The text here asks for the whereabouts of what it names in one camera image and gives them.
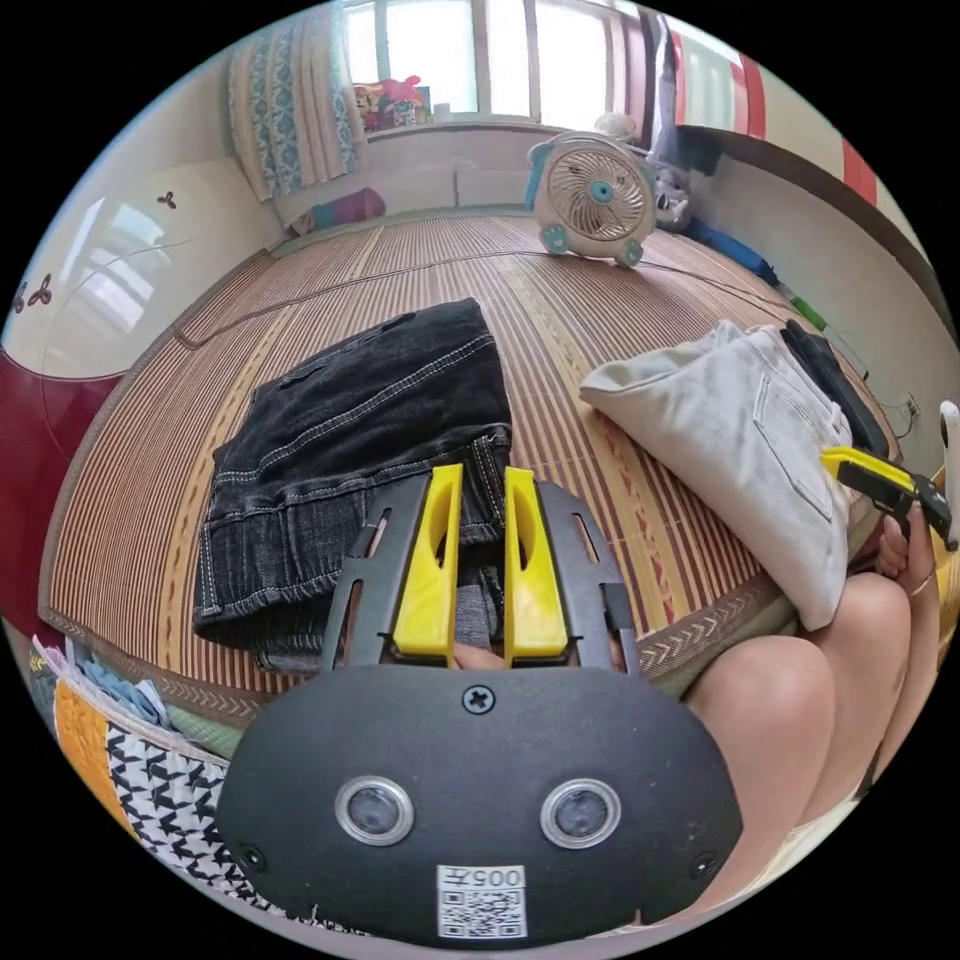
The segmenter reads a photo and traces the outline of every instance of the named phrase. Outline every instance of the person's knee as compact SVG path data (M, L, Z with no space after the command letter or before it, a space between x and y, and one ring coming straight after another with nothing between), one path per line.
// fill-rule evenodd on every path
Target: person's knee
M829 629L860 682L899 689L910 656L910 598L899 584L874 573L851 577Z
M755 717L755 735L781 743L798 736L826 747L835 690L826 657L800 637L757 637L726 651L692 691L694 712Z

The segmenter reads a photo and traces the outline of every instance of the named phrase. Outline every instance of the white cabinet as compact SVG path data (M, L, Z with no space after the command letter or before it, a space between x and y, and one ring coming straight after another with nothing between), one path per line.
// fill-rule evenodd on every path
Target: white cabinet
M118 184L85 208L68 201L24 277L3 347L46 376L121 373L225 274L281 239L271 206L229 158Z

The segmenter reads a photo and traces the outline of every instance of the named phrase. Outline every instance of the black jeans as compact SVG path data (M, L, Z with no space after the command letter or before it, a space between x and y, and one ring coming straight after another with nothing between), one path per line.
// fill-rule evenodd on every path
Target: black jeans
M388 320L254 391L214 452L194 628L266 669L317 669L344 554L378 494L464 465L457 637L489 645L503 609L511 422L475 300Z

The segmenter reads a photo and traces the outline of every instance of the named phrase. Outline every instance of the fan grille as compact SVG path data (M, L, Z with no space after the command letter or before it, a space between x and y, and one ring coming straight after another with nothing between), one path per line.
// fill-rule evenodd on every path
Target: fan grille
M612 187L607 203L595 200L592 183ZM547 181L550 203L566 226L592 240L622 240L637 228L646 208L641 173L602 150L574 150L553 165Z

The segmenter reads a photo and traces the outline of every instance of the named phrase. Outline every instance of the qr code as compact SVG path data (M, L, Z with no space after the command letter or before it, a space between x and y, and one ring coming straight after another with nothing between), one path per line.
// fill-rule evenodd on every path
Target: qr code
M441 937L513 940L527 935L523 867L438 867Z

